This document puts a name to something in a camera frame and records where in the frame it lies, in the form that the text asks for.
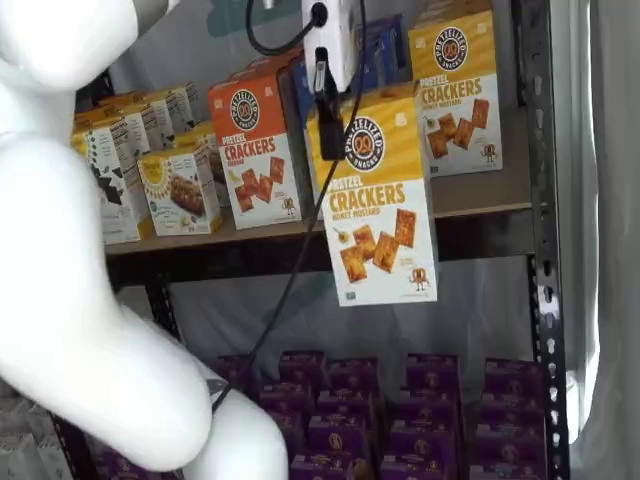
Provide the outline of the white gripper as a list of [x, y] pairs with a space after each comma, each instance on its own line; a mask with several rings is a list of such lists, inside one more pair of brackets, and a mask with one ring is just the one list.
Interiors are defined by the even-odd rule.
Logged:
[[340, 94], [347, 91], [357, 66], [356, 26], [360, 22], [356, 1], [303, 1], [303, 25], [309, 89], [313, 91], [322, 158], [345, 158], [344, 124]]

